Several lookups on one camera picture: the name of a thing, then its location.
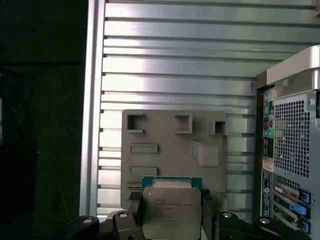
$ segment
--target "perforated metal panel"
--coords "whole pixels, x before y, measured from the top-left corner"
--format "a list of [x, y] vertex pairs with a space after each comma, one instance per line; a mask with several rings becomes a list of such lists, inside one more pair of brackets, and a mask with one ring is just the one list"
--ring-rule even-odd
[[276, 174], [274, 174], [273, 176], [274, 176], [274, 180], [280, 184], [283, 184], [283, 185], [285, 185], [289, 188], [292, 188], [294, 190], [298, 190], [300, 188], [300, 184], [295, 181], [289, 180], [283, 176], [279, 176]]
[[308, 178], [309, 140], [310, 112], [305, 112], [305, 101], [275, 105], [275, 167]]

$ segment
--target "white sticker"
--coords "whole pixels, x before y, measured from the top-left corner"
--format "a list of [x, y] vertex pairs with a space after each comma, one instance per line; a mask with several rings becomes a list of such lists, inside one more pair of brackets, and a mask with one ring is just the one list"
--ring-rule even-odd
[[277, 192], [283, 194], [284, 193], [284, 190], [278, 186], [274, 186], [274, 190], [276, 190]]
[[274, 172], [275, 165], [274, 165], [274, 163], [271, 162], [271, 161], [263, 160], [263, 161], [262, 161], [262, 168], [263, 168], [264, 170], [267, 170], [267, 171], [273, 173], [273, 172]]

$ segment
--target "metal bolt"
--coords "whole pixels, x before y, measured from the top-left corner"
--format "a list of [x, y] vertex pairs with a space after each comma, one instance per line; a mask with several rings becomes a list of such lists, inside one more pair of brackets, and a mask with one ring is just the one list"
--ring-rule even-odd
[[121, 217], [121, 218], [125, 218], [127, 216], [128, 216], [128, 213], [126, 213], [126, 212], [122, 212], [119, 214], [119, 217]]
[[91, 218], [86, 218], [85, 220], [83, 220], [83, 223], [84, 224], [89, 224], [92, 222], [92, 219]]
[[230, 212], [225, 212], [223, 216], [228, 219], [232, 217], [232, 214]]
[[261, 218], [260, 222], [263, 223], [263, 224], [269, 224], [270, 223], [270, 221], [268, 219], [266, 219], [266, 218]]

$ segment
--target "gray mounting plate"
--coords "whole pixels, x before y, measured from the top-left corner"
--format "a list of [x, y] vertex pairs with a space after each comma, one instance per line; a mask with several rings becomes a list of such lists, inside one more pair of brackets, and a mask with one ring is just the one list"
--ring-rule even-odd
[[121, 207], [142, 176], [202, 177], [204, 189], [225, 194], [226, 121], [224, 111], [123, 111]]

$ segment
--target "black cable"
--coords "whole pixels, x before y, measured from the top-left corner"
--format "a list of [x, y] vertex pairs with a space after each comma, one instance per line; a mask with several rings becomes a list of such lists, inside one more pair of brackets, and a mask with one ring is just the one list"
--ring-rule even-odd
[[3, 109], [7, 110], [7, 112], [9, 113], [9, 116], [12, 120], [12, 124], [15, 126], [21, 140], [24, 142], [26, 140], [25, 135], [23, 133], [23, 131], [21, 130], [16, 118], [15, 118], [15, 114], [12, 111], [12, 109], [10, 108], [10, 105], [8, 104], [8, 101], [6, 99], [6, 96], [4, 95], [3, 92], [3, 81], [4, 81], [5, 76], [2, 76], [0, 78], [0, 96], [2, 98], [2, 103], [3, 103]]

